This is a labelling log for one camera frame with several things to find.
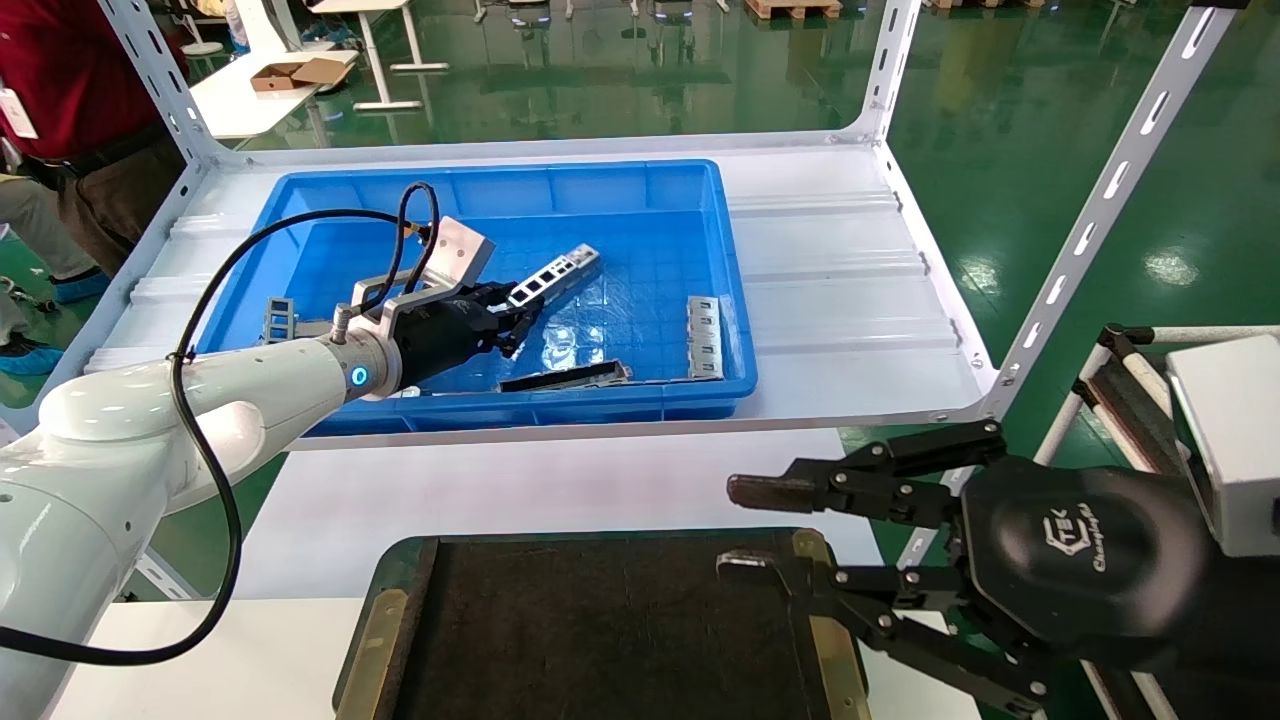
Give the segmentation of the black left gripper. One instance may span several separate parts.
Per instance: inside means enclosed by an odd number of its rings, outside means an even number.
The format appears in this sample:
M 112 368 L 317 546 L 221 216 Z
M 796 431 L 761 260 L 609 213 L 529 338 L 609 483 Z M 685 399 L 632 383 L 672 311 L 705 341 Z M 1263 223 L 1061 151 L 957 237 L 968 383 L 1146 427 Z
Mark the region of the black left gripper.
M 444 299 L 404 314 L 394 328 L 401 364 L 396 384 L 417 386 L 490 351 L 494 343 L 503 357 L 512 359 L 545 307 L 516 307 L 511 295 L 517 288 L 517 282 L 481 283 L 468 290 L 468 297 Z

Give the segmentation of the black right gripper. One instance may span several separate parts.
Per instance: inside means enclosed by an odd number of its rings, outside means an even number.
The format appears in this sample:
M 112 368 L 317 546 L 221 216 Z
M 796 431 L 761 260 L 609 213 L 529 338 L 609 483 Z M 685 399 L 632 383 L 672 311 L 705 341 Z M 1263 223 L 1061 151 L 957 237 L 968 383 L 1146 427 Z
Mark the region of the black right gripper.
M 925 529 L 961 511 L 973 585 L 1039 641 L 1083 648 L 1170 637 L 1215 560 L 1192 489 L 1132 469 L 1046 468 L 1006 452 L 997 421 L 970 421 L 877 441 L 840 460 L 797 457 L 778 477 L 733 474 L 726 491 L 744 509 Z M 988 464 L 960 500 L 923 479 Z M 832 566 L 731 550 L 716 571 L 772 587 L 796 615 L 831 619 L 869 650 L 1014 717 L 1036 716 L 1050 697 L 1044 660 L 1030 646 L 993 653 L 902 616 L 966 605 L 954 568 Z

